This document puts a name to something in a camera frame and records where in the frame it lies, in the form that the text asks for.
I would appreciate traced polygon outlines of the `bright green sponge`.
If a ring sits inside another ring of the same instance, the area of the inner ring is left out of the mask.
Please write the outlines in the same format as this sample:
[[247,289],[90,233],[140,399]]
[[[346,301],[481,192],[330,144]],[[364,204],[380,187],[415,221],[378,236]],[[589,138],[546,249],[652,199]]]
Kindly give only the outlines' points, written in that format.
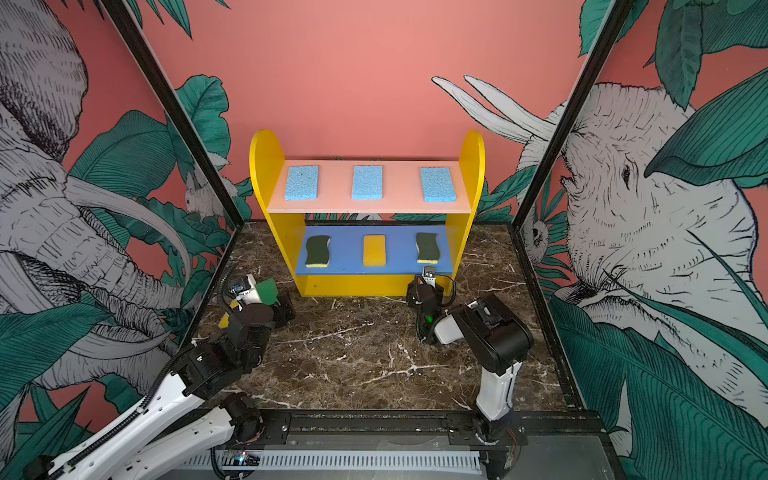
[[278,302],[279,292],[274,278],[268,278],[259,282],[255,289],[261,303],[273,305]]

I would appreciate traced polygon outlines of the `yellow sponge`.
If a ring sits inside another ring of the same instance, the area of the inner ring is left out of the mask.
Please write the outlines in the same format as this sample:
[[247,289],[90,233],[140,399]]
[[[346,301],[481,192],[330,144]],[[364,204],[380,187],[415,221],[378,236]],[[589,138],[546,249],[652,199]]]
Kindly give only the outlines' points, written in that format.
[[366,268],[379,268],[387,265],[385,235],[366,235],[363,238],[363,265]]
[[225,329],[225,328],[227,328],[227,327],[229,326],[229,321],[230,321],[230,315],[229,315],[229,314],[227,314],[227,313],[225,313],[225,314],[224,314],[224,315],[221,317],[221,319],[220,319],[220,321],[219,321],[219,323],[218,323],[218,328],[219,328],[219,329]]

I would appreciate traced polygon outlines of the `dark green sponge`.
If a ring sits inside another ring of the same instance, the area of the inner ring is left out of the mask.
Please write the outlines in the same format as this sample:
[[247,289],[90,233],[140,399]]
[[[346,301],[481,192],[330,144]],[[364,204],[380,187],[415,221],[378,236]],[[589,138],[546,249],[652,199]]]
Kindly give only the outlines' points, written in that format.
[[432,232],[416,234],[417,262],[419,264],[437,264],[441,258],[438,235]]
[[305,266],[307,268],[325,268],[330,263],[331,238],[328,235],[314,235],[307,239]]

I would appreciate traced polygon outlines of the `blue sponge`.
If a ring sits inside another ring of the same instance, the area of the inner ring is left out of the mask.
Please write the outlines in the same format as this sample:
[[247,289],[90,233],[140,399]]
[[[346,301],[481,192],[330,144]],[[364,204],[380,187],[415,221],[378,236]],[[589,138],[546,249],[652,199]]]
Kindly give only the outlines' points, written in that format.
[[284,198],[286,201],[315,200],[318,195],[319,167],[292,166],[288,170]]
[[353,169],[352,199],[359,201],[383,198],[383,166],[356,165]]
[[426,203],[452,203],[457,200],[448,167],[421,167],[420,180]]

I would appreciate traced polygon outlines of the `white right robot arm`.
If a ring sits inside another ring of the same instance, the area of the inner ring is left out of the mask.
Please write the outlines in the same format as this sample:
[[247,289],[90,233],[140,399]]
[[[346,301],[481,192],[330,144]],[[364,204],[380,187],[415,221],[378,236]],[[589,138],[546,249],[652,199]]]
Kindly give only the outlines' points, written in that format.
[[441,302],[443,292],[419,274],[409,283],[406,304],[416,313],[417,338],[442,345],[466,341],[481,366],[475,405],[487,421],[497,422],[513,409],[514,383],[534,346],[533,335],[493,293],[449,308]]

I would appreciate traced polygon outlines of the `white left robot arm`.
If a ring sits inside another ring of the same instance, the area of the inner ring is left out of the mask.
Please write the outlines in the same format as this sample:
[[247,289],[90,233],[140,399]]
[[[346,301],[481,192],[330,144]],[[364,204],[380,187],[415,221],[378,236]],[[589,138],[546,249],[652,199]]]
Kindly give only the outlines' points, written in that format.
[[249,446],[268,431],[244,393],[183,424],[182,418],[258,367],[271,333],[295,317],[287,295],[272,304],[238,302],[228,325],[178,352],[149,392],[106,429],[56,457],[40,455],[24,479],[156,479],[205,450]]

